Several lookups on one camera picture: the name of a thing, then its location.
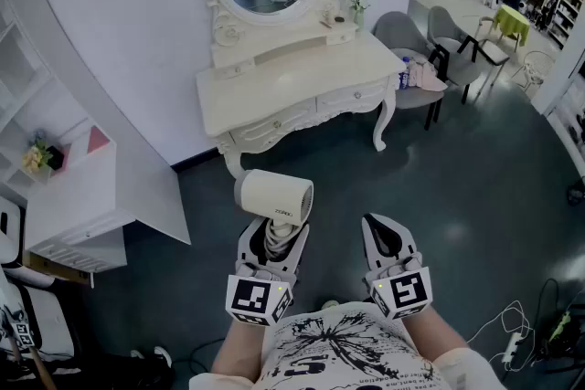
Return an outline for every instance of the yellow table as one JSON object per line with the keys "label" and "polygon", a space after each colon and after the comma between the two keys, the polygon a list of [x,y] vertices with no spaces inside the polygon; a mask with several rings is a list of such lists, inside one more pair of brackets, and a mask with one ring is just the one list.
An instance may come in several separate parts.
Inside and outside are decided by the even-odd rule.
{"label": "yellow table", "polygon": [[520,46],[524,46],[528,39],[528,32],[530,31],[530,22],[520,12],[508,5],[502,5],[494,16],[493,29],[500,26],[502,35],[516,39],[515,35],[519,35]]}

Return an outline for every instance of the flower vase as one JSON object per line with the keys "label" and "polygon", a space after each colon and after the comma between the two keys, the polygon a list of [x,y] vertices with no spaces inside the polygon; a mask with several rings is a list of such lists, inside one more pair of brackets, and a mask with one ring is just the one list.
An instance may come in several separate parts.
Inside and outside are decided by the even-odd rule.
{"label": "flower vase", "polygon": [[354,23],[357,25],[357,31],[364,27],[364,9],[358,8],[354,13]]}

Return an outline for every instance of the power strip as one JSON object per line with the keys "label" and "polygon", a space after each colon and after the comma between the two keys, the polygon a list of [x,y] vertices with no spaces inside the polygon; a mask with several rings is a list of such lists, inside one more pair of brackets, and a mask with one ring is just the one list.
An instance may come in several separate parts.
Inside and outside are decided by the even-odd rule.
{"label": "power strip", "polygon": [[508,347],[505,348],[504,355],[502,356],[502,363],[510,364],[512,362],[514,356],[516,356],[516,350],[518,349],[518,345],[520,344],[521,340],[522,333],[519,332],[512,333],[512,336],[510,337],[510,342],[508,343]]}

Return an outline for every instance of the potted plant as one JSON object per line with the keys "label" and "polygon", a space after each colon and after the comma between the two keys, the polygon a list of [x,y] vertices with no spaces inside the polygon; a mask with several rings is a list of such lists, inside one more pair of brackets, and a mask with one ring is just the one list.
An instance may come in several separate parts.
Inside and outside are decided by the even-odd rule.
{"label": "potted plant", "polygon": [[56,171],[63,165],[63,158],[63,153],[57,148],[47,147],[44,133],[37,131],[30,148],[22,157],[22,165],[30,173],[37,173],[43,166],[48,166]]}
{"label": "potted plant", "polygon": [[354,23],[359,29],[364,27],[364,10],[369,7],[367,0],[347,0],[350,8],[354,11]]}

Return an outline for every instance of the water bottle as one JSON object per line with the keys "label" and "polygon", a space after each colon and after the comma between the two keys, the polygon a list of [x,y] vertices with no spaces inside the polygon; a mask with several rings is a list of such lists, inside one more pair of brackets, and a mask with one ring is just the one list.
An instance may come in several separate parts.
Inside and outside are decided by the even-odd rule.
{"label": "water bottle", "polygon": [[409,62],[410,62],[410,59],[409,58],[402,58],[402,60],[406,64],[406,70],[399,73],[399,80],[400,80],[400,87],[399,88],[401,90],[405,90],[406,88],[409,87],[409,79],[410,79]]}

